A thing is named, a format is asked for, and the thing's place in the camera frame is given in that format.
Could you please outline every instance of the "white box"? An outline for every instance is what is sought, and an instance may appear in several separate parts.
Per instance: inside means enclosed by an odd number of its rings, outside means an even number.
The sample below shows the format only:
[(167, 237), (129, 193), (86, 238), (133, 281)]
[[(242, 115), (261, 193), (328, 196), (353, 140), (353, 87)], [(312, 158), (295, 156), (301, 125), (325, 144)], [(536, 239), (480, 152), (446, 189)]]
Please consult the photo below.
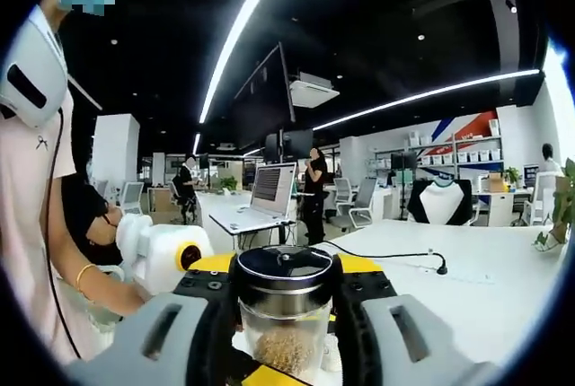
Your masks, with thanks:
[(430, 145), (433, 142), (431, 136), (425, 135), (421, 137), (421, 145)]
[(501, 160), (501, 150), (499, 148), (495, 148), (491, 150), (491, 159), (492, 160)]
[(420, 132), (410, 132), (410, 146), (420, 146)]
[(481, 160), (482, 162), (488, 162), (490, 160), (489, 150), (481, 150), (479, 152), (479, 160)]
[(498, 119), (489, 120), (489, 130), (491, 131), (491, 136), (500, 135), (500, 121)]

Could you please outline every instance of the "black ceiling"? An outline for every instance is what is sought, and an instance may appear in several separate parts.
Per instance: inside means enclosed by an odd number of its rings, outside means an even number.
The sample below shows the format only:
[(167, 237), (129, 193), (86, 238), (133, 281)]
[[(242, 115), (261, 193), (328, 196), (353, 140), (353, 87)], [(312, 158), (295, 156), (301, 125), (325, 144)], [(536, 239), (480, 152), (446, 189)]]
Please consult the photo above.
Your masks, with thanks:
[[(541, 65), (545, 41), (535, 10), (522, 7), (524, 1), (516, 0), (520, 69)], [(149, 155), (188, 152), (197, 131), (204, 133), (201, 152), (233, 141), (226, 119), (230, 100), (278, 41), (290, 75), (303, 71), (325, 77), (341, 92), (314, 110), (296, 109), (300, 127), (502, 70), (503, 48), (490, 0), (261, 0), (228, 62), (208, 124), (200, 126), (212, 71), (242, 3), (117, 0), (104, 17), (71, 13), (61, 31), (69, 72), (104, 114), (135, 116), (141, 125), (140, 154)], [(418, 40), (421, 34), (425, 40)], [(315, 136), (330, 144), (345, 136), (489, 110), (510, 99), (528, 104), (540, 82), (517, 82), (512, 94), (498, 84), (452, 92)], [(75, 139), (89, 139), (96, 109), (73, 95)]]

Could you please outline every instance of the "black lid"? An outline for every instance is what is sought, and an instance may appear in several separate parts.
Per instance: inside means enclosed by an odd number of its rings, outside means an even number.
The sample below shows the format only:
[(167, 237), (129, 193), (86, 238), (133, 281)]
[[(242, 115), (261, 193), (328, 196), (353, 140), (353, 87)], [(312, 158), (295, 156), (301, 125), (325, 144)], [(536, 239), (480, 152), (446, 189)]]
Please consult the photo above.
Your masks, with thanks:
[(243, 279), (268, 290), (296, 290), (325, 283), (332, 256), (308, 247), (274, 246), (248, 250), (238, 257)]

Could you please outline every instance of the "laptop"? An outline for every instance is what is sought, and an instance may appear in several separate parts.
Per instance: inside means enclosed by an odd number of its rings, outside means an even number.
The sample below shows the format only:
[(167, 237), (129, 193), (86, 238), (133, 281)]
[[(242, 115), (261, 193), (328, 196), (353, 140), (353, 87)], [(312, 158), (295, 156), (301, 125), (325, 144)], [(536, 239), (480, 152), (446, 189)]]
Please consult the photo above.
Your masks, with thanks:
[(232, 235), (286, 224), (295, 176), (295, 163), (260, 166), (249, 206), (221, 207), (209, 216)]

